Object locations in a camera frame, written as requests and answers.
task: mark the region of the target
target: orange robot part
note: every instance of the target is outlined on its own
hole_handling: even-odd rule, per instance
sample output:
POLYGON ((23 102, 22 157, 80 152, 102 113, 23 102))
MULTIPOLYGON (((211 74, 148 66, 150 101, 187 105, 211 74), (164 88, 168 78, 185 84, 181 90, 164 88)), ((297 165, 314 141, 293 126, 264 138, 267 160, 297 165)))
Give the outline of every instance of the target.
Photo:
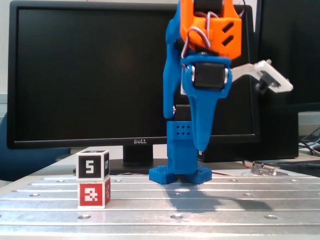
POLYGON ((195 50, 195 46, 208 48, 218 56, 227 57, 231 60, 241 55, 241 33, 242 20, 238 16, 233 0, 224 0, 220 17, 211 17, 209 33, 206 30, 206 18, 194 15, 193 0, 181 0, 180 12, 180 34, 183 41, 189 35, 190 48, 195 50), (210 47, 206 47, 198 33, 190 31, 191 27, 197 27, 208 36, 210 47))

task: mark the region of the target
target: ventilation holes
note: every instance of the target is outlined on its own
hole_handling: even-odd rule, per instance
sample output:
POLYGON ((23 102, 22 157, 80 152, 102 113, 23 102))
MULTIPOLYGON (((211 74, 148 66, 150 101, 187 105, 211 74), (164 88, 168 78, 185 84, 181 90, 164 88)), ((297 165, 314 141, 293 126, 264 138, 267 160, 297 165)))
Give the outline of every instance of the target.
POLYGON ((228 24, 227 24, 227 26, 225 26, 223 29, 222 29, 222 31, 224 32, 224 33, 226 33, 230 28, 232 28, 234 26, 234 23, 233 22, 229 22, 228 24))
POLYGON ((228 36, 226 40, 222 42, 223 46, 227 46, 234 39, 234 36, 228 36))

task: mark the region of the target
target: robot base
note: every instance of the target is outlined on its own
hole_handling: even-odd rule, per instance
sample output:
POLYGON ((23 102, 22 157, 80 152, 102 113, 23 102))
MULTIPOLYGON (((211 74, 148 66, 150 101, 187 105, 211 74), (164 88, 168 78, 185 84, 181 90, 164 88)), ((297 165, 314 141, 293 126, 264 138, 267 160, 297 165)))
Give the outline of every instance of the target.
MULTIPOLYGON (((174 174, 168 166, 157 166, 149 170, 149 179, 159 184, 170 184, 176 181, 181 174, 174 174)), ((198 166, 194 174, 183 175, 193 184, 202 184, 212 179, 212 171, 209 168, 198 166)))
POLYGON ((212 179, 209 168, 198 166, 198 150, 193 141, 191 121, 167 121, 168 166, 149 170, 149 179, 159 184, 170 184, 176 177, 184 177, 193 184, 202 184, 212 179))

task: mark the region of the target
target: dell logo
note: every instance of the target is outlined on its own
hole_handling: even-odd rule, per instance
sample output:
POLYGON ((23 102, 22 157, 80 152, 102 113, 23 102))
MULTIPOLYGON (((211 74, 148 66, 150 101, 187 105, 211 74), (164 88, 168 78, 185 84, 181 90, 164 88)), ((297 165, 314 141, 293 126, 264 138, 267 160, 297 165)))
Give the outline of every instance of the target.
POLYGON ((146 144, 146 140, 145 139, 135 139, 133 141, 134 144, 146 144))

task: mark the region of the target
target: monitor stand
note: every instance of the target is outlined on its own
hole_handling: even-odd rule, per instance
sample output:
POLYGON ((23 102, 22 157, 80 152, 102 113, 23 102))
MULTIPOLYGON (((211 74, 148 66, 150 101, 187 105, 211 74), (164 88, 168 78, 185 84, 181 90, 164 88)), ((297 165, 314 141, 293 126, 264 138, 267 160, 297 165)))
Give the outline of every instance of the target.
POLYGON ((153 145, 125 145, 123 160, 110 160, 110 174, 149 174, 149 169, 167 164, 168 159, 154 159, 153 145))

